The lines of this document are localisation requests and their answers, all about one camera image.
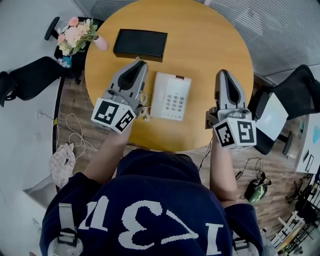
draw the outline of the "yellow table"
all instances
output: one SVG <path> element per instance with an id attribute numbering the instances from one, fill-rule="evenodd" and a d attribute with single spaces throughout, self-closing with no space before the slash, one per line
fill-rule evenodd
<path id="1" fill-rule="evenodd" d="M 142 118 L 134 121 L 130 142 L 163 151 L 186 151 L 207 145 L 206 111 L 214 107 L 216 74 L 230 71 L 242 84 L 249 102 L 253 66 L 247 46 L 221 14 L 194 0 L 139 0 L 118 10 L 98 30 L 110 49 L 101 52 L 91 43 L 85 61 L 85 81 L 92 103 L 102 97 L 116 71 L 134 61 L 119 58 L 113 47 L 119 29 L 168 33 L 163 62 L 146 61 L 144 91 L 151 104 L 156 72 L 192 79 L 183 121 Z"/>

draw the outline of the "black case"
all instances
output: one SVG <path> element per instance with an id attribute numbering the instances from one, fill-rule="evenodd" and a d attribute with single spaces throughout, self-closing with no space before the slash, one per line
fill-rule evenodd
<path id="1" fill-rule="evenodd" d="M 138 29 L 120 29 L 113 52 L 120 58 L 162 62 L 167 33 Z"/>

